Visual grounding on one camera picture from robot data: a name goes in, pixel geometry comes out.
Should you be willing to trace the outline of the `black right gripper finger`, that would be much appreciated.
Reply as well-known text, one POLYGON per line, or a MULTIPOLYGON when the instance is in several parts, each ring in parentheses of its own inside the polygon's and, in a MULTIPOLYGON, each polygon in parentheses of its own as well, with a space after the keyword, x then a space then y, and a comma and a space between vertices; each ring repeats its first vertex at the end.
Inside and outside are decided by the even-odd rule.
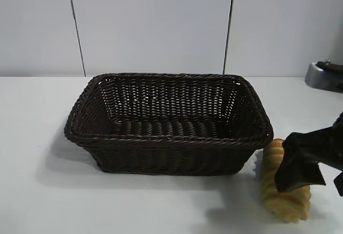
POLYGON ((275 173, 275 185, 279 192, 292 192, 310 185, 326 185, 317 162, 304 158, 284 158, 275 173))
POLYGON ((286 160, 309 160, 330 164, 333 162, 331 138, 332 127, 308 132, 291 133, 284 141, 283 148, 286 160))

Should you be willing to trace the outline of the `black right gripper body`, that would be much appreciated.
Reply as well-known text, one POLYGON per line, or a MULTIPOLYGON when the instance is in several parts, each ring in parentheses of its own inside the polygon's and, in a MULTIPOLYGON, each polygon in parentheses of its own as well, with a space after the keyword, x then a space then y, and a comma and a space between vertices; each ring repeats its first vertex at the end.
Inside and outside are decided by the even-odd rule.
POLYGON ((341 173, 334 179, 336 188, 342 188, 342 113, 333 124, 334 130, 334 167, 341 173))

